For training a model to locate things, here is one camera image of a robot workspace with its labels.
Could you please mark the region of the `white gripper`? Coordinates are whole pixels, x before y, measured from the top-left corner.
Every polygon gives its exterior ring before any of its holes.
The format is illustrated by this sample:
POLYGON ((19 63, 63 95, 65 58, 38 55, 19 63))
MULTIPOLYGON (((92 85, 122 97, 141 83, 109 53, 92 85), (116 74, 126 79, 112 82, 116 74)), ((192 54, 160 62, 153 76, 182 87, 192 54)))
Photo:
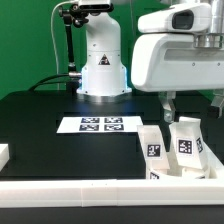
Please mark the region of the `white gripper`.
POLYGON ((145 34, 134 46, 131 67, 134 87, 160 92, 164 120, 175 120, 174 91, 213 91, 212 115, 224 109, 224 49, 193 47, 193 36, 185 34, 145 34))

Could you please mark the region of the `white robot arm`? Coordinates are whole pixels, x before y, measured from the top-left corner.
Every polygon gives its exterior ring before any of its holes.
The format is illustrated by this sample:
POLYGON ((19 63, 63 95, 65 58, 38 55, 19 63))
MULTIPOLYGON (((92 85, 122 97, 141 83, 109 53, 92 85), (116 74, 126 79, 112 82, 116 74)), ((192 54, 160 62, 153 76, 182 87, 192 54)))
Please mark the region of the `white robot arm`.
MULTIPOLYGON (((120 59, 120 27, 109 16, 113 0, 81 0, 86 14, 87 62, 79 93, 91 98, 117 97, 130 91, 120 59)), ((178 91, 209 90, 208 112, 224 109, 224 0, 178 0, 138 19, 131 62, 134 88, 157 92, 164 119, 175 119, 178 91)))

